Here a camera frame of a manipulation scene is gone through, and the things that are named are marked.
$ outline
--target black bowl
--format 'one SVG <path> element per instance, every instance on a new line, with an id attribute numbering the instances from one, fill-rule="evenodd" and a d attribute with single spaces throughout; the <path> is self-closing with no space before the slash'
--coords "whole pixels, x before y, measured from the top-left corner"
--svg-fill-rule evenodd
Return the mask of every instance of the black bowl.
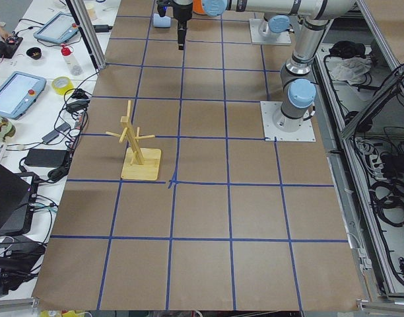
<path id="1" fill-rule="evenodd" d="M 26 51 L 26 55 L 33 59 L 40 59 L 42 57 L 42 52 L 40 48 L 30 48 Z"/>

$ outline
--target white cloth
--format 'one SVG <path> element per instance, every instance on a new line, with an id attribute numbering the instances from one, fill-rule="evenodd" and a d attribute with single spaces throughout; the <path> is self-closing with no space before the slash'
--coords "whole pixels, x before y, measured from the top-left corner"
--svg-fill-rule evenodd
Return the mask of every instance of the white cloth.
<path id="1" fill-rule="evenodd" d="M 331 78 L 336 81 L 347 81 L 350 85 L 363 83 L 365 74 L 371 69 L 369 59 L 354 57 L 344 59 L 330 72 Z"/>

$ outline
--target blue joint cap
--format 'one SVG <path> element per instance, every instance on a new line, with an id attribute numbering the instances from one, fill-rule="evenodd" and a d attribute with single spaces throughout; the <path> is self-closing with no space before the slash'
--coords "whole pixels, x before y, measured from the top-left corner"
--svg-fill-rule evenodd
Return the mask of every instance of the blue joint cap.
<path id="1" fill-rule="evenodd" d="M 290 27 L 290 18 L 286 15 L 276 15 L 268 21 L 268 27 L 272 33 L 281 33 Z"/>
<path id="2" fill-rule="evenodd" d="M 202 7 L 207 15 L 216 17 L 226 10 L 227 0 L 202 0 Z"/>
<path id="3" fill-rule="evenodd" d="M 297 79 L 290 84 L 288 99 L 299 109 L 309 107 L 315 100 L 316 88 L 307 79 Z"/>

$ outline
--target wooden stand base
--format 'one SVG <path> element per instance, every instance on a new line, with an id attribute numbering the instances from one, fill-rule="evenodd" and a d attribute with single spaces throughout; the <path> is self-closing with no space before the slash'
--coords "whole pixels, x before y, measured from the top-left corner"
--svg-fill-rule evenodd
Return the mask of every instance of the wooden stand base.
<path id="1" fill-rule="evenodd" d="M 121 178 L 124 180 L 156 180 L 160 169 L 161 150 L 141 148 L 145 163 L 143 165 L 130 164 L 133 158 L 133 150 L 127 149 Z"/>

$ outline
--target blue tape grid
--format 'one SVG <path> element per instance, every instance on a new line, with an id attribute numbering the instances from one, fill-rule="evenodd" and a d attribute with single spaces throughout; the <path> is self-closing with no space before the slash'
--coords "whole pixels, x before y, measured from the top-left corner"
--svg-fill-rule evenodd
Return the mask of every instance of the blue tape grid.
<path id="1" fill-rule="evenodd" d="M 125 16 L 125 15 L 119 15 L 118 17 L 125 17 L 125 18 L 135 18 L 135 17 L 143 17 L 143 16 Z M 348 240 L 341 240 L 341 239 L 292 239 L 290 235 L 290 228 L 289 228 L 289 223 L 288 223 L 288 215 L 287 215 L 287 210 L 286 210 L 286 201 L 285 201 L 285 191 L 284 188 L 286 187 L 320 187 L 320 188 L 330 188 L 333 187 L 333 185 L 329 184 L 284 184 L 283 179 L 281 176 L 281 166 L 280 166 L 280 160 L 279 160 L 279 152 L 278 152 L 278 146 L 277 142 L 274 141 L 274 150 L 275 150 L 275 155 L 277 158 L 277 169 L 279 173 L 279 184 L 251 184 L 251 183 L 232 183 L 230 181 L 230 165 L 229 165 L 229 152 L 228 152 L 228 141 L 231 139 L 237 139 L 237 140 L 254 140 L 254 141 L 263 141 L 264 139 L 257 139 L 257 138 L 238 138 L 238 137 L 229 137 L 228 136 L 228 120 L 227 120 L 227 107 L 226 103 L 228 101 L 233 101 L 233 102 L 259 102 L 258 100 L 227 100 L 226 98 L 226 86 L 225 86 L 225 71 L 257 71 L 257 72 L 263 72 L 264 77 L 265 77 L 265 89 L 267 92 L 267 97 L 270 98 L 269 96 L 269 89 L 268 89 L 268 80 L 267 80 L 267 74 L 268 73 L 278 73 L 279 70 L 266 70 L 265 66 L 265 58 L 263 54 L 263 48 L 261 46 L 261 57 L 262 57 L 262 63 L 263 63 L 263 69 L 262 70 L 253 70 L 253 69 L 225 69 L 225 63 L 224 63 L 224 44 L 248 44 L 251 45 L 251 43 L 241 43 L 241 42 L 224 42 L 224 21 L 234 21 L 234 22 L 246 22 L 247 21 L 242 21 L 242 20 L 227 20 L 223 19 L 222 17 L 218 19 L 217 21 L 220 23 L 220 29 L 221 29 L 221 42 L 208 42 L 208 41 L 191 41 L 188 40 L 188 42 L 206 42 L 206 43 L 219 43 L 221 44 L 221 49 L 222 49 L 222 68 L 218 69 L 222 71 L 222 80 L 223 80 L 223 95 L 224 98 L 222 100 L 215 100 L 219 102 L 224 103 L 224 118 L 225 118 L 225 137 L 191 137 L 191 136 L 183 136 L 180 134 L 181 130 L 181 115 L 182 115 L 182 102 L 185 100 L 195 100 L 195 101 L 213 101 L 212 99 L 192 99 L 192 98 L 183 98 L 183 85 L 184 85 L 184 70 L 185 69 L 204 69 L 204 68 L 198 68 L 198 67 L 185 67 L 184 66 L 184 61 L 185 59 L 183 58 L 183 63 L 181 67 L 163 67 L 163 66 L 150 66 L 150 65 L 144 65 L 145 63 L 145 57 L 146 57 L 146 52 L 147 52 L 147 46 L 148 42 L 152 39 L 149 38 L 150 30 L 151 30 L 151 25 L 152 25 L 152 17 L 145 17 L 145 18 L 150 18 L 150 23 L 147 31 L 147 37 L 145 39 L 143 38 L 110 38 L 111 40 L 145 40 L 145 50 L 143 54 L 143 60 L 140 65 L 132 65 L 132 64 L 123 64 L 123 63 L 108 63 L 109 65 L 120 65 L 120 66 L 126 66 L 126 67 L 140 67 L 140 75 L 139 75 L 139 82 L 137 85 L 137 91 L 135 96 L 93 96 L 93 98 L 118 98 L 118 99 L 132 99 L 134 100 L 134 107 L 133 107 L 133 113 L 132 113 L 132 121 L 135 117 L 135 111 L 136 111 L 136 105 L 137 101 L 140 99 L 149 99 L 149 100 L 179 100 L 180 101 L 180 108 L 179 108 L 179 119 L 178 119 L 178 134 L 177 136 L 174 135 L 157 135 L 157 137 L 160 138 L 174 138 L 177 139 L 177 151 L 176 151 L 176 166 L 174 170 L 174 174 L 172 176 L 172 179 L 170 180 L 170 187 L 173 187 L 173 197 L 172 197 L 172 211 L 171 211 L 171 222 L 170 222 L 170 236 L 115 236 L 114 235 L 114 225 L 116 221 L 116 215 L 117 215 L 117 210 L 118 210 L 118 204 L 119 204 L 119 197 L 121 195 L 121 187 L 123 183 L 135 183 L 135 184 L 165 184 L 166 182 L 163 181 L 157 181 L 157 182 L 146 182 L 146 181 L 133 181 L 133 180 L 85 180 L 85 179 L 68 179 L 68 182 L 111 182 L 111 183 L 118 183 L 118 192 L 116 196 L 116 204 L 115 204 L 115 209 L 114 209 L 114 214 L 112 218 L 112 224 L 111 224 L 111 229 L 110 229 L 110 235 L 109 236 L 74 236 L 74 235 L 51 235 L 52 238 L 65 238 L 65 239 L 75 239 L 75 238 L 80 238 L 80 239 L 100 239 L 100 240 L 107 240 L 108 245 L 107 245 L 107 250 L 106 250 L 106 258 L 104 262 L 104 270 L 102 274 L 102 280 L 100 284 L 100 292 L 98 296 L 98 304 L 97 304 L 97 310 L 100 310 L 100 305 L 102 302 L 102 296 L 104 293 L 104 284 L 105 284 L 105 278 L 106 278 L 106 272 L 108 268 L 108 262 L 109 262 L 109 257 L 110 257 L 110 248 L 111 248 L 111 243 L 113 240 L 158 240 L 158 241 L 169 241 L 169 248 L 168 248 L 168 273 L 167 273 L 167 286 L 166 286 L 166 304 L 165 304 L 165 309 L 169 309 L 169 302 L 170 302 L 170 281 L 171 281 L 171 265 L 172 265 L 172 248 L 173 248 L 173 241 L 219 241 L 219 242 L 229 242 L 230 243 L 230 274 L 231 274 L 231 287 L 232 287 L 232 302 L 233 302 L 233 309 L 237 310 L 237 304 L 236 304 L 236 286 L 234 282 L 234 256 L 233 256 L 233 242 L 282 242 L 282 243 L 287 243 L 290 248 L 290 259 L 292 263 L 292 270 L 293 270 L 293 275 L 294 275 L 294 284 L 296 288 L 296 294 L 297 294 L 297 299 L 298 299 L 298 305 L 299 309 L 303 310 L 302 307 L 302 299 L 300 296 L 300 289 L 298 286 L 298 278 L 297 278 L 297 272 L 296 272 L 296 265 L 294 261 L 294 253 L 293 253 L 293 244 L 295 243 L 348 243 Z M 158 41 L 171 41 L 175 42 L 175 40 L 158 40 Z M 180 91 L 180 97 L 179 98 L 141 98 L 138 97 L 139 95 L 139 87 L 141 84 L 141 77 L 143 73 L 143 69 L 145 67 L 152 67 L 152 68 L 175 68 L 175 69 L 181 69 L 182 70 L 182 81 L 181 81 L 181 91 Z M 99 134 L 99 133 L 84 133 L 83 135 L 86 136 L 106 136 L 104 134 Z M 226 145 L 226 169 L 227 169 L 227 182 L 191 182 L 191 181 L 185 181 L 185 180 L 178 180 L 178 163 L 179 163 L 179 154 L 180 154 L 180 140 L 181 139 L 224 139 L 225 140 L 225 145 Z M 185 238 L 185 237 L 174 237 L 174 212 L 175 212 L 175 206 L 176 206 L 176 188 L 178 184 L 195 184 L 195 185 L 208 185 L 208 186 L 227 186 L 227 198 L 228 198 L 228 221 L 229 221 L 229 238 Z M 231 204 L 231 194 L 230 194 L 230 189 L 232 186 L 270 186 L 270 187 L 280 187 L 281 190 L 281 195 L 282 195 L 282 201 L 283 201 L 283 211 L 285 214 L 285 222 L 286 222 L 286 231 L 287 231 L 287 238 L 286 239 L 258 239 L 258 238 L 234 238 L 233 233 L 232 233 L 232 204 Z"/>
<path id="2" fill-rule="evenodd" d="M 155 1 L 152 4 L 152 10 L 155 8 Z M 134 105 L 133 105 L 133 112 L 131 115 L 131 121 L 133 122 L 133 119 L 135 117 L 135 111 L 136 111 L 136 103 L 137 103 L 137 96 L 139 95 L 139 88 L 141 85 L 141 79 L 142 79 L 142 73 L 143 73 L 143 64 L 145 63 L 145 57 L 146 57 L 146 52 L 147 52 L 147 47 L 148 47 L 148 41 L 149 41 L 149 32 L 151 30 L 151 23 L 152 20 L 149 23 L 149 27 L 147 30 L 147 38 L 145 42 L 145 50 L 143 52 L 143 57 L 142 57 L 142 63 L 141 63 L 141 71 L 139 73 L 139 81 L 137 83 L 137 88 L 136 88 L 136 95 L 134 98 Z M 106 278 L 106 273 L 107 273 L 107 268 L 108 268 L 108 262 L 110 258 L 110 250 L 111 250 L 111 242 L 112 238 L 114 235 L 114 225 L 116 223 L 116 216 L 117 216 L 117 210 L 118 210 L 118 204 L 119 204 L 119 199 L 120 199 L 120 194 L 121 194 L 121 187 L 124 181 L 120 178 L 119 179 L 119 184 L 118 184 L 118 192 L 117 192 L 117 197 L 116 197 L 116 205 L 114 207 L 114 214 L 112 217 L 112 223 L 111 223 L 111 229 L 110 229 L 110 236 L 108 237 L 108 245 L 107 245 L 107 251 L 106 251 L 106 257 L 105 257 L 105 262 L 104 262 L 104 269 L 102 271 L 102 278 L 101 278 L 101 285 L 100 285 L 100 291 L 98 295 L 98 304 L 96 305 L 96 309 L 100 310 L 101 308 L 101 302 L 102 302 L 102 296 L 104 294 L 104 285 L 105 285 L 105 278 Z"/>

